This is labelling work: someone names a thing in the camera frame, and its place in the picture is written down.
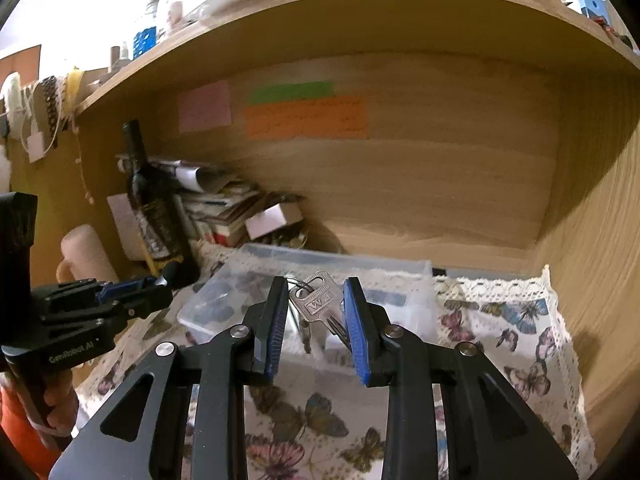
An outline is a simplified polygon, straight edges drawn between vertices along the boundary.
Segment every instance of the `mug handle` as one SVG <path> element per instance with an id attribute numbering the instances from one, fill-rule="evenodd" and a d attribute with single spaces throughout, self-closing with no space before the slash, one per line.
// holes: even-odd
<path id="1" fill-rule="evenodd" d="M 58 268 L 56 269 L 56 281 L 58 283 L 72 282 L 75 280 L 73 273 L 71 272 L 71 262 L 67 260 L 62 260 L 58 264 Z"/>

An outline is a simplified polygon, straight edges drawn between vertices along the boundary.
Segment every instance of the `green sticky note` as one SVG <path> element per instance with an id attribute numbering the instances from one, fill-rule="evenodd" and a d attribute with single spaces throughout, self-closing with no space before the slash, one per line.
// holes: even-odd
<path id="1" fill-rule="evenodd" d="M 269 85 L 256 88 L 251 93 L 251 97 L 249 97 L 249 104 L 265 105 L 282 101 L 302 101 L 303 99 L 318 99 L 333 96 L 333 81 Z"/>

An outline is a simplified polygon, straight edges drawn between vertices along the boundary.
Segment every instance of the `bottle neck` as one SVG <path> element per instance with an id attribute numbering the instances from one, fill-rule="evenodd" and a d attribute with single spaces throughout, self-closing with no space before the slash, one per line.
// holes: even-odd
<path id="1" fill-rule="evenodd" d="M 145 145 L 140 133 L 140 124 L 138 124 L 138 120 L 128 121 L 122 125 L 122 129 L 127 140 L 127 152 L 133 171 L 138 171 L 148 164 Z"/>

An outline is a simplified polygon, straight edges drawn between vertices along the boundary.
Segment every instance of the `screw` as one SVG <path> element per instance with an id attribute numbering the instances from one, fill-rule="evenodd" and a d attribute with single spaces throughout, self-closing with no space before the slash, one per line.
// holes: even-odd
<path id="1" fill-rule="evenodd" d="M 250 329 L 245 325 L 236 325 L 231 327 L 231 337 L 240 339 L 249 335 Z"/>
<path id="2" fill-rule="evenodd" d="M 469 341 L 463 341 L 456 345 L 458 352 L 462 355 L 472 357 L 478 353 L 478 347 Z"/>
<path id="3" fill-rule="evenodd" d="M 160 343 L 158 346 L 156 346 L 156 354 L 158 354 L 160 357 L 165 357 L 174 353 L 174 349 L 175 346 L 173 343 L 165 341 L 164 343 Z"/>
<path id="4" fill-rule="evenodd" d="M 389 336 L 391 339 L 398 339 L 402 337 L 404 334 L 404 328 L 400 325 L 387 325 L 385 326 L 385 335 Z"/>

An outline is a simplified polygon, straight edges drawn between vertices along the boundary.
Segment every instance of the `dark glass bottle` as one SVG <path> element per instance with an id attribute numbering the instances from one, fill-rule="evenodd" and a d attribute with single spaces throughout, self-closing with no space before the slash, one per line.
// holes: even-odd
<path id="1" fill-rule="evenodd" d="M 124 123 L 122 129 L 130 161 L 127 194 L 146 250 L 159 268 L 171 260 L 180 262 L 172 286 L 190 285 L 197 281 L 200 271 L 180 223 L 170 178 L 149 164 L 138 120 Z"/>

